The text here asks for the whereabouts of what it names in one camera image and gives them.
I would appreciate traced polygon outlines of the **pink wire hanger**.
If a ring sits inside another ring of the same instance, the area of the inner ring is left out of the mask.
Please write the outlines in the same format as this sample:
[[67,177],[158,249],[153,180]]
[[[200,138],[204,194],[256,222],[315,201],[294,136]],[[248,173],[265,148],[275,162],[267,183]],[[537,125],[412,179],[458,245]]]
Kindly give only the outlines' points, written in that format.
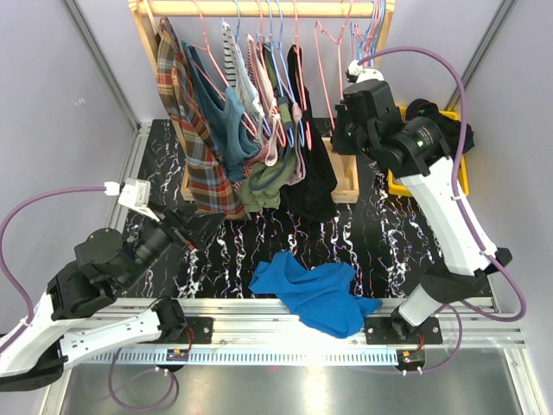
[[340,87],[340,92],[342,92],[343,88],[343,76],[342,76],[342,53],[341,53],[341,47],[343,43],[343,38],[346,30],[346,25],[349,23],[350,16],[352,14],[353,10],[353,1],[349,2],[349,8],[345,17],[344,22],[342,23],[340,32],[337,37],[333,37],[322,25],[322,23],[317,20],[315,22],[314,26],[314,39],[315,39],[315,51],[317,56],[317,62],[319,66],[319,73],[321,77],[321,84],[322,84],[322,90],[324,93],[324,98],[327,106],[327,112],[329,116],[329,121],[331,124],[332,131],[335,131],[335,120],[334,120],[334,113],[331,106],[331,101],[328,96],[328,89],[327,89],[327,82],[325,78],[325,73],[322,65],[322,53],[321,48],[319,44],[319,34],[325,35],[335,46],[336,46],[336,57],[337,57],[337,68],[338,68],[338,82]]

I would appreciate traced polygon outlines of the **blue tank top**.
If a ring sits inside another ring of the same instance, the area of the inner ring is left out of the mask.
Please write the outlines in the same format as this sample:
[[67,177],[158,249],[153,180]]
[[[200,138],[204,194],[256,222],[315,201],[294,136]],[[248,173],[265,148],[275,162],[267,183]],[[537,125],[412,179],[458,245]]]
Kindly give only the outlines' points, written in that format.
[[308,270],[291,252],[278,252],[261,262],[249,289],[256,295],[274,295],[290,313],[310,327],[345,339],[364,327],[365,318],[383,302],[350,292],[355,270],[347,263],[326,263]]

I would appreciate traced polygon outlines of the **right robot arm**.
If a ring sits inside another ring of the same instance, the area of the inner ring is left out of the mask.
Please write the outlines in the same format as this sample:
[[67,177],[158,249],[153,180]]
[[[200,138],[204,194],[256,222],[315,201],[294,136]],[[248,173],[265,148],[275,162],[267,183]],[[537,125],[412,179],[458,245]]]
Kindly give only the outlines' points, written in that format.
[[334,152],[365,154],[392,172],[412,194],[442,248],[442,263],[425,271],[418,286],[391,313],[391,333],[411,343],[445,303],[476,296],[490,274],[512,260],[475,219],[456,174],[448,141],[428,117],[404,121],[384,80],[348,86],[336,106]]

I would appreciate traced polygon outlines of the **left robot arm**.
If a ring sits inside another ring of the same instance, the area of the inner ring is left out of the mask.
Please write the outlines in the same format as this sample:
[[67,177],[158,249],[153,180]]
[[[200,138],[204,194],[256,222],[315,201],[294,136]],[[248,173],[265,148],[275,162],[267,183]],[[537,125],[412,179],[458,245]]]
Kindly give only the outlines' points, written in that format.
[[34,308],[1,339],[1,390],[23,392],[57,381],[89,358],[140,342],[176,343],[188,327],[177,300],[165,296],[146,310],[95,329],[84,323],[113,305],[118,291],[136,285],[167,251],[206,250],[225,222],[223,213],[198,214],[194,204],[155,206],[132,237],[101,228],[74,248],[74,261],[49,282]]

